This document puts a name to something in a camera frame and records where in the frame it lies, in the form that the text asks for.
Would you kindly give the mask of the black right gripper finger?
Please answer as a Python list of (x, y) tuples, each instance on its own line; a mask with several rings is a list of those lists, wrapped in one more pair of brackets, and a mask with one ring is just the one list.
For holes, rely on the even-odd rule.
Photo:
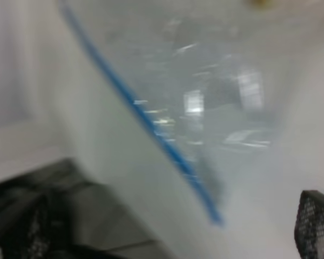
[(324, 192), (302, 191), (294, 240), (301, 258), (324, 258)]

